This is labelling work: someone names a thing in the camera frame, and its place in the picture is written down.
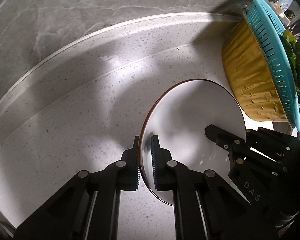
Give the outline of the pink floral small bowl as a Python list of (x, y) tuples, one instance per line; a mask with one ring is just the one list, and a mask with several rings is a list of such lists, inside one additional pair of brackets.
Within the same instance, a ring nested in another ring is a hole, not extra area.
[(150, 192), (167, 205), (173, 204), (171, 191), (155, 189), (151, 137), (157, 135), (172, 159), (189, 169), (214, 170), (228, 184), (231, 179), (228, 152), (207, 139), (205, 128), (215, 125), (245, 139), (245, 122), (235, 98), (224, 87), (206, 79), (180, 82), (166, 91), (149, 111), (139, 141), (141, 175)]

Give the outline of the yellow basin with teal colander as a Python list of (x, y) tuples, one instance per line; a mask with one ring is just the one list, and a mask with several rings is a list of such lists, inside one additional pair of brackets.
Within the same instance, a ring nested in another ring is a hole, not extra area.
[(300, 131), (300, 106), (287, 31), (265, 0), (242, 0), (243, 18), (229, 32), (222, 60), (230, 87), (254, 121), (287, 122)]

